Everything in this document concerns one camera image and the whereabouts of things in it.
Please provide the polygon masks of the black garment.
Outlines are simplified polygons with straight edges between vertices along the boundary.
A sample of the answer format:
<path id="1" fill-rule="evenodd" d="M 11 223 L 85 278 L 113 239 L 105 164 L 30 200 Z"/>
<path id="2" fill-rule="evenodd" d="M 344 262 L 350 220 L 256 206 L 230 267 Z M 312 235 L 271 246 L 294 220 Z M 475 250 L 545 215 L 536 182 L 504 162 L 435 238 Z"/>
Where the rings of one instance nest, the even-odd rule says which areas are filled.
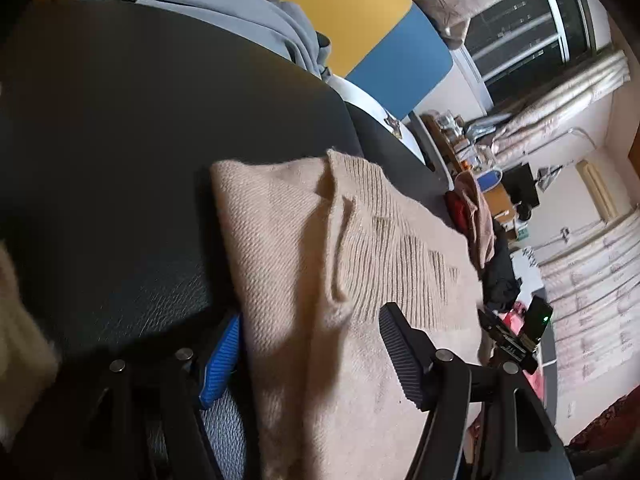
<path id="1" fill-rule="evenodd" d="M 495 235 L 494 255 L 485 264 L 482 275 L 483 300 L 488 310 L 506 313 L 518 299 L 521 280 L 513 271 L 506 230 L 497 220 L 492 222 L 492 227 Z"/>

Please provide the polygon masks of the white printed pillow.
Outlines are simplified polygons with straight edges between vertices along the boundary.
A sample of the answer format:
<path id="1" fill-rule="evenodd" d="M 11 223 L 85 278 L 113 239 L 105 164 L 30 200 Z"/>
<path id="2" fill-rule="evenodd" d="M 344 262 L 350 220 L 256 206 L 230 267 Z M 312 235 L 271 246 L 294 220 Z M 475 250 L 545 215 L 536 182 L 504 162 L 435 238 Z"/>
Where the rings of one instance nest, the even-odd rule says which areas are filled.
<path id="1" fill-rule="evenodd" d="M 346 103 L 359 108 L 364 114 L 378 122 L 397 140 L 404 144 L 423 165 L 426 164 L 424 155 L 413 133 L 403 122 L 390 114 L 375 98 L 372 98 L 370 94 L 367 94 L 367 92 L 360 89 L 356 84 L 337 75 L 327 76 L 324 82 L 335 90 Z"/>

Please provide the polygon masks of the grey yellow blue headboard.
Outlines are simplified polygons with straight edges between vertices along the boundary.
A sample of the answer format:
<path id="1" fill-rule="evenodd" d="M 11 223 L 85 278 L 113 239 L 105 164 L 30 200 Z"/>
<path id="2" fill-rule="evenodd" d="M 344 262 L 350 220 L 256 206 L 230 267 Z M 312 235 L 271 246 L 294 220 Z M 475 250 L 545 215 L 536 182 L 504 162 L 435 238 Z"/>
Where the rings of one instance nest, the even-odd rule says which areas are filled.
<path id="1" fill-rule="evenodd" d="M 298 4 L 331 40 L 329 68 L 405 118 L 450 72 L 452 57 L 412 0 L 270 0 Z"/>

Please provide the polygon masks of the blue backed chair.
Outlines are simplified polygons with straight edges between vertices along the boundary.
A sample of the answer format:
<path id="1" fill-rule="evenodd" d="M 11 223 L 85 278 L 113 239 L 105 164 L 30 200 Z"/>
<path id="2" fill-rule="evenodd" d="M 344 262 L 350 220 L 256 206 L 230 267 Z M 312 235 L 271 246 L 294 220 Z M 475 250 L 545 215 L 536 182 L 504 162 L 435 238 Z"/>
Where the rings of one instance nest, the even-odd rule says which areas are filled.
<path id="1" fill-rule="evenodd" d="M 502 170 L 500 168 L 491 168 L 482 174 L 478 174 L 475 179 L 480 188 L 480 192 L 487 193 L 500 184 Z"/>

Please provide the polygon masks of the beige knitted sweater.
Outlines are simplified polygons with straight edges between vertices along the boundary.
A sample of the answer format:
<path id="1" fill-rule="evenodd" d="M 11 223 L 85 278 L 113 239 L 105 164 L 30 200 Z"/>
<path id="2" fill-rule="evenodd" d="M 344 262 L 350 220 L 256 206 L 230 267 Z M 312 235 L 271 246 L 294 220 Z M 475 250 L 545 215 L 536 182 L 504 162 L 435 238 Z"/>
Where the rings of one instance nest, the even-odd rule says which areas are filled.
<path id="1" fill-rule="evenodd" d="M 210 170 L 239 297 L 266 479 L 401 479 L 425 416 L 378 328 L 384 304 L 475 362 L 465 238 L 367 160 L 329 151 Z"/>

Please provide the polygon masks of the wall air conditioner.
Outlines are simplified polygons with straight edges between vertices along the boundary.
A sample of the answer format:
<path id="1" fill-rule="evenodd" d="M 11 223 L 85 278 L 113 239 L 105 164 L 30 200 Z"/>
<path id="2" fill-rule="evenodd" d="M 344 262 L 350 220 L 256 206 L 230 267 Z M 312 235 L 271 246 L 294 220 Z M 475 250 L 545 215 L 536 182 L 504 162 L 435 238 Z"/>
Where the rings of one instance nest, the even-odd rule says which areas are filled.
<path id="1" fill-rule="evenodd" d="M 584 181 L 602 221 L 604 223 L 614 221 L 618 217 L 618 210 L 598 167 L 583 159 L 578 162 L 576 169 Z"/>

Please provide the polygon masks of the black monitor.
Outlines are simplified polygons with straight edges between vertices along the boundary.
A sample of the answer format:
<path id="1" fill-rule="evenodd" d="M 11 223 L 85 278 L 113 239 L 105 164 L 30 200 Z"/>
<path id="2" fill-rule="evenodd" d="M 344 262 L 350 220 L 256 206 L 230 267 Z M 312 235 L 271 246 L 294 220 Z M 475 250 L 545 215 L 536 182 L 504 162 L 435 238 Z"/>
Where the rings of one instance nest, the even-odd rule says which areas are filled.
<path id="1" fill-rule="evenodd" d="M 506 170 L 501 183 L 513 205 L 527 204 L 532 208 L 540 205 L 536 181 L 529 164 L 519 164 Z"/>

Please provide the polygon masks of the light blue grey garment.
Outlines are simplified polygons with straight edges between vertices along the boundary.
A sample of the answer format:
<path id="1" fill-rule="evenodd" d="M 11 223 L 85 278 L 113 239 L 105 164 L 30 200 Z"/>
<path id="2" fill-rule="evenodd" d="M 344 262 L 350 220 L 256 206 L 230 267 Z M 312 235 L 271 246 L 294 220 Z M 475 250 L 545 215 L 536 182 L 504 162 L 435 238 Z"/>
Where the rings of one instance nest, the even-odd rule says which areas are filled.
<path id="1" fill-rule="evenodd" d="M 332 76 L 328 58 L 332 44 L 317 32 L 295 2 L 268 0 L 131 0 L 195 18 L 232 32 L 294 63 L 314 76 Z"/>

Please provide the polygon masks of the wooden side shelf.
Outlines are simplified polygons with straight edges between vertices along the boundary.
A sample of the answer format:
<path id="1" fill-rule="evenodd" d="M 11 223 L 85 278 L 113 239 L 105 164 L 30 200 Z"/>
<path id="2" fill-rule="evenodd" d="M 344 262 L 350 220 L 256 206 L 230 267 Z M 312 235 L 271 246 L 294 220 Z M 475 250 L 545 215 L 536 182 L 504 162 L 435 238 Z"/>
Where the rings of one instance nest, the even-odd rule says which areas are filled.
<path id="1" fill-rule="evenodd" d="M 449 112 L 445 114 L 431 112 L 421 114 L 419 118 L 435 142 L 451 179 L 463 171 L 471 171 L 476 177 L 488 169 L 500 168 L 488 146 L 474 143 L 466 135 L 464 121 L 460 116 L 454 117 Z M 518 239 L 518 213 L 506 189 L 500 182 L 491 191 L 483 194 L 492 218 L 506 230 L 508 240 L 515 242 Z"/>

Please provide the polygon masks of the patterned beige curtain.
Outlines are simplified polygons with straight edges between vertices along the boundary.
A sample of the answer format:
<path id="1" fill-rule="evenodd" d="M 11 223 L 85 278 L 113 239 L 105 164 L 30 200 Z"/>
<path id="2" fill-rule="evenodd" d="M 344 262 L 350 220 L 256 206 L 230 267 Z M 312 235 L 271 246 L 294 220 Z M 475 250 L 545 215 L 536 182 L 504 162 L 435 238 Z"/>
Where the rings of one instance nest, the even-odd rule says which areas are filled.
<path id="1" fill-rule="evenodd" d="M 507 167 L 548 144 L 631 78 L 626 53 L 599 44 L 591 0 L 412 0 L 468 59 L 496 125 L 480 144 Z"/>

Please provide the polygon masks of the window with white frame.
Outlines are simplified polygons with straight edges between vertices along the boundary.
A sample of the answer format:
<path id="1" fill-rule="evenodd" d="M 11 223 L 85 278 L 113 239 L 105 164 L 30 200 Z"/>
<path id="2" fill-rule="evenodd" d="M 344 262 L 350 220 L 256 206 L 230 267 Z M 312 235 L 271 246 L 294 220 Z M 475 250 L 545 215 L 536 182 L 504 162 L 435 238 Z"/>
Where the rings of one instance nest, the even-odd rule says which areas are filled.
<path id="1" fill-rule="evenodd" d="M 472 18 L 457 62 L 491 110 L 596 50 L 588 0 L 502 0 Z"/>

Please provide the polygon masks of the pink quilted bedding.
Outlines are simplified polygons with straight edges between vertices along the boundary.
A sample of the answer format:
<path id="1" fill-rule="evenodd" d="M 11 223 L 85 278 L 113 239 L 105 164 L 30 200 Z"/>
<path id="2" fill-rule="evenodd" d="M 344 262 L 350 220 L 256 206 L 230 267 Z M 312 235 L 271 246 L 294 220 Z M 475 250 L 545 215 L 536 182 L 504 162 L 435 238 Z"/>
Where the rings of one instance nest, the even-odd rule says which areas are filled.
<path id="1" fill-rule="evenodd" d="M 521 301 L 515 301 L 513 307 L 501 315 L 504 325 L 514 333 L 514 336 L 518 338 L 525 324 L 526 307 Z M 542 370 L 539 360 L 535 352 L 525 353 L 520 359 L 520 364 L 523 367 L 524 375 L 527 378 L 529 385 L 532 386 L 534 393 L 538 396 L 541 402 L 544 402 L 544 371 Z"/>

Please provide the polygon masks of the red garment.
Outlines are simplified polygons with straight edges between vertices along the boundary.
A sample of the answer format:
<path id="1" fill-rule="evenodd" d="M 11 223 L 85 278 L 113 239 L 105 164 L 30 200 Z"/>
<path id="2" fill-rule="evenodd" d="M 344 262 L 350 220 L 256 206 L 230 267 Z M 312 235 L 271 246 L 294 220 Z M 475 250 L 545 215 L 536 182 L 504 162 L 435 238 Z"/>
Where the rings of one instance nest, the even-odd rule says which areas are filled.
<path id="1" fill-rule="evenodd" d="M 454 228 L 465 237 L 469 237 L 471 234 L 472 222 L 469 207 L 465 203 L 465 200 L 454 191 L 446 192 L 444 200 Z"/>

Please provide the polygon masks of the pink knitted sweater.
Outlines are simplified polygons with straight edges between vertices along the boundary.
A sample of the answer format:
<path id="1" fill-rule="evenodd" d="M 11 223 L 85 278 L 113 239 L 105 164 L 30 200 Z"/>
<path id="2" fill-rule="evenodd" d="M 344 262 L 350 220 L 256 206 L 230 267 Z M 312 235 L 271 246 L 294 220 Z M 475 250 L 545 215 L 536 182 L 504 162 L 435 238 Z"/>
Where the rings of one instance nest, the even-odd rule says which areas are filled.
<path id="1" fill-rule="evenodd" d="M 471 171 L 463 171 L 454 179 L 457 193 L 468 211 L 470 230 L 469 251 L 476 270 L 483 272 L 486 264 L 495 255 L 494 219 L 487 200 Z"/>

